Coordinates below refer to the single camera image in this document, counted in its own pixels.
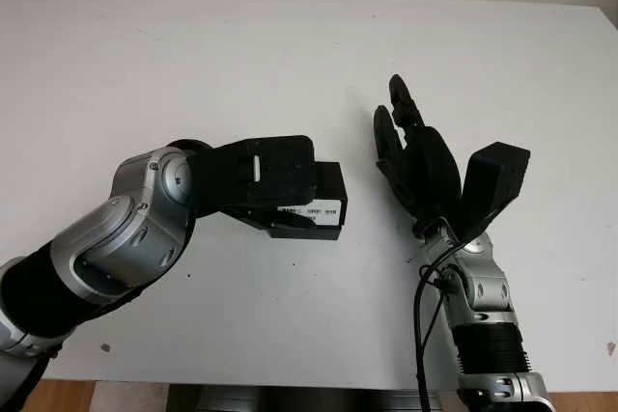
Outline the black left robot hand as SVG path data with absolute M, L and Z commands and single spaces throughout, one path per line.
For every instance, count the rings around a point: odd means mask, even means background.
M 216 212 L 221 212 L 257 230 L 265 231 L 272 238 L 322 238 L 312 219 L 275 207 L 201 206 L 194 209 L 192 215 L 198 219 Z

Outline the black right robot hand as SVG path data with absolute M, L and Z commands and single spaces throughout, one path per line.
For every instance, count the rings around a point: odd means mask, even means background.
M 440 133 L 424 123 L 403 78 L 389 80 L 392 108 L 381 105 L 373 118 L 377 166 L 395 197 L 413 218 L 418 238 L 451 224 L 462 186 L 455 159 Z

